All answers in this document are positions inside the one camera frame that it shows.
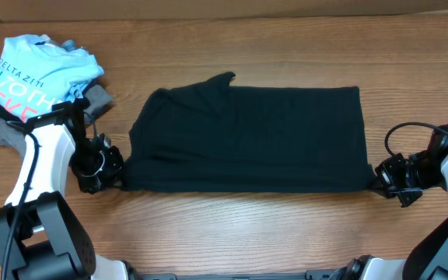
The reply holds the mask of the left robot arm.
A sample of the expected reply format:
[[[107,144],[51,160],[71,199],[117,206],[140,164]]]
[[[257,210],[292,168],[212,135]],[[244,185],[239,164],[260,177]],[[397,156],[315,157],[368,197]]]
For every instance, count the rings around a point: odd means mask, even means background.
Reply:
[[[26,154],[12,193],[0,208],[3,279],[136,280],[127,261],[96,254],[88,233],[65,201],[72,172],[82,192],[121,187],[124,160],[104,134],[87,138],[84,112],[70,103],[24,123]]]

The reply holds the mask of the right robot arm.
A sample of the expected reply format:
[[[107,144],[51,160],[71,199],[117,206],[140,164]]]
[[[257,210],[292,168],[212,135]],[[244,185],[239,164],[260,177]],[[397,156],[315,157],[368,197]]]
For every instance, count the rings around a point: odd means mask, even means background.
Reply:
[[[376,168],[373,190],[386,198],[396,198],[405,208],[423,192],[438,188],[446,192],[445,201],[420,214],[407,216],[403,211],[373,209],[364,226],[386,227],[375,233],[377,241],[395,244],[398,237],[421,233],[421,242],[407,257],[384,259],[363,255],[327,275],[329,279],[448,279],[448,124],[432,127],[427,148],[409,157],[391,154]]]

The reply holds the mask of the black t-shirt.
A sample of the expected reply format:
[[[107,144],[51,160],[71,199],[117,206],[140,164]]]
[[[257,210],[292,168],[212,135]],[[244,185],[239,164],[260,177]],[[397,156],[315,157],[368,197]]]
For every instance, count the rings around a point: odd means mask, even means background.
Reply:
[[[158,89],[129,136],[130,191],[364,191],[375,178],[355,86],[233,86],[226,72]]]

